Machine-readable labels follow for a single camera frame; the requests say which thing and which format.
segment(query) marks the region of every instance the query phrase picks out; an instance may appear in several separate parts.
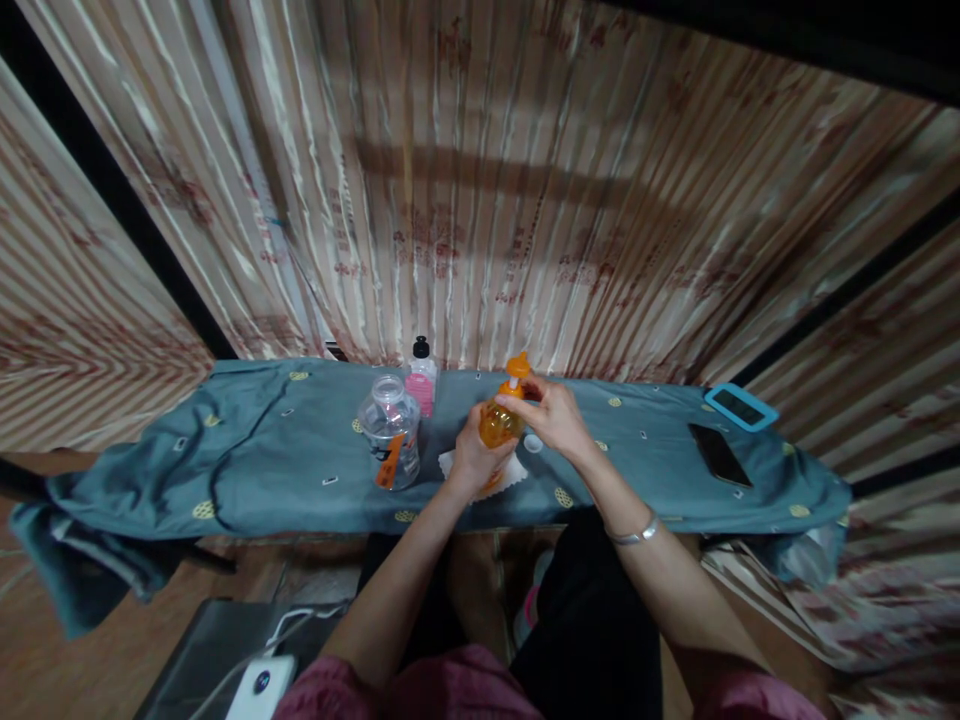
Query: black phone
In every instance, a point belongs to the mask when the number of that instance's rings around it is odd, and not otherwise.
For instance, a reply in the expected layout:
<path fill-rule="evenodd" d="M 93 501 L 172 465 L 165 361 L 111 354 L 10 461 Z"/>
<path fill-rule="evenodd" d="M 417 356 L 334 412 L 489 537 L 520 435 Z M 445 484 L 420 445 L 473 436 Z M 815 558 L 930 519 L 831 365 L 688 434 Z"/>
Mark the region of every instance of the black phone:
<path fill-rule="evenodd" d="M 733 454 L 733 450 L 718 430 L 693 423 L 688 427 L 693 434 L 693 439 L 697 441 L 697 447 L 707 463 L 707 468 L 715 478 L 742 487 L 753 487 L 737 456 Z"/>

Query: charging cable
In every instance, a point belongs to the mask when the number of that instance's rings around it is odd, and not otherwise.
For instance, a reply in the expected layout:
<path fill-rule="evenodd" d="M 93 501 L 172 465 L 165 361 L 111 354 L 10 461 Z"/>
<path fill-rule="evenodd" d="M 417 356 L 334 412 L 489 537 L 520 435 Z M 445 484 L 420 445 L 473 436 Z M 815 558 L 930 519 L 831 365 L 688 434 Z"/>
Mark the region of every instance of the charging cable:
<path fill-rule="evenodd" d="M 260 658 L 273 657 L 273 653 L 276 652 L 277 647 L 286 640 L 288 637 L 293 635 L 297 630 L 302 628 L 313 618 L 320 618 L 321 620 L 326 620 L 327 618 L 332 618 L 334 615 L 343 610 L 346 605 L 337 605 L 328 610 L 310 610 L 308 608 L 300 608 L 299 610 L 291 610 L 288 613 L 284 613 L 283 617 L 280 618 L 280 622 L 277 623 L 277 629 L 273 631 L 273 635 L 270 636 L 270 639 L 267 641 L 267 644 L 264 645 L 262 650 L 257 650 L 254 653 L 251 653 L 243 660 L 238 662 L 226 675 L 223 676 L 217 686 L 213 689 L 207 699 L 201 703 L 200 707 L 197 708 L 197 711 L 190 716 L 190 720 L 200 720 L 200 717 L 207 711 L 214 699 L 221 693 L 227 683 L 239 672 L 243 672 L 247 669 L 247 666 L 252 663 L 254 660 L 259 660 Z M 292 617 L 303 616 L 303 619 L 298 620 L 290 628 L 283 633 L 280 633 L 280 628 L 283 627 L 283 623 L 289 620 Z"/>

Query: blue phone case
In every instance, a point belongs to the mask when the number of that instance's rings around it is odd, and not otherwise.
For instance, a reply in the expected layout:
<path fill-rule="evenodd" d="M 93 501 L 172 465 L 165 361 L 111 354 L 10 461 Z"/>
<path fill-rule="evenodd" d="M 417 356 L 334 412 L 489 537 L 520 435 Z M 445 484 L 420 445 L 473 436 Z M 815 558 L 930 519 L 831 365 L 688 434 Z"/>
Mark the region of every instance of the blue phone case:
<path fill-rule="evenodd" d="M 715 398 L 718 394 L 724 391 L 730 393 L 741 402 L 749 405 L 752 409 L 763 415 L 763 418 L 751 424 L 740 416 L 736 415 L 732 410 L 721 405 L 716 401 Z M 739 385 L 734 385 L 733 383 L 723 383 L 722 385 L 717 385 L 715 388 L 710 390 L 703 399 L 704 402 L 706 402 L 710 407 L 728 420 L 736 423 L 739 427 L 743 428 L 747 432 L 758 432 L 763 430 L 763 428 L 776 422 L 777 418 L 780 417 L 780 413 L 778 413 L 772 407 L 767 405 L 762 400 L 755 398 Z"/>

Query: person's hand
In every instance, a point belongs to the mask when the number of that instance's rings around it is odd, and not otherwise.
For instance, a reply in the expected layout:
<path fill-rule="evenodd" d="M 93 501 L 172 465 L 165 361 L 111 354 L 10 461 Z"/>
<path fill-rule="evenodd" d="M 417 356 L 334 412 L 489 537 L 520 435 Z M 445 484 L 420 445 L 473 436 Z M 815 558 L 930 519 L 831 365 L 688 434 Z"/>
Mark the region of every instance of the person's hand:
<path fill-rule="evenodd" d="M 517 439 L 495 448 L 488 448 L 480 439 L 480 411 L 485 403 L 474 405 L 467 415 L 467 424 L 457 435 L 457 453 L 447 483 L 472 499 L 494 471 L 510 457 Z"/>
<path fill-rule="evenodd" d="M 568 460 L 596 449 L 570 388 L 536 375 L 521 382 L 527 398 L 540 407 L 511 395 L 497 395 L 497 404 L 523 418 L 541 440 Z"/>

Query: wrist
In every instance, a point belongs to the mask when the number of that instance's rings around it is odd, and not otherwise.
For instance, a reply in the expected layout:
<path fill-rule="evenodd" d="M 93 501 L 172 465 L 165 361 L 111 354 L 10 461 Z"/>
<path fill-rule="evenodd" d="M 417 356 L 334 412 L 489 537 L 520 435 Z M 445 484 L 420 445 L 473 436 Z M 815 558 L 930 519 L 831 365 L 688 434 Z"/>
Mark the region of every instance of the wrist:
<path fill-rule="evenodd" d="M 605 459 L 603 452 L 590 436 L 566 448 L 562 455 L 581 474 L 583 470 L 596 466 L 598 460 Z"/>
<path fill-rule="evenodd" d="M 462 505 L 460 512 L 466 508 L 479 491 L 479 478 L 471 477 L 476 471 L 471 468 L 459 468 L 456 465 L 450 471 L 450 477 L 440 486 L 438 495 L 442 494 L 452 502 Z"/>

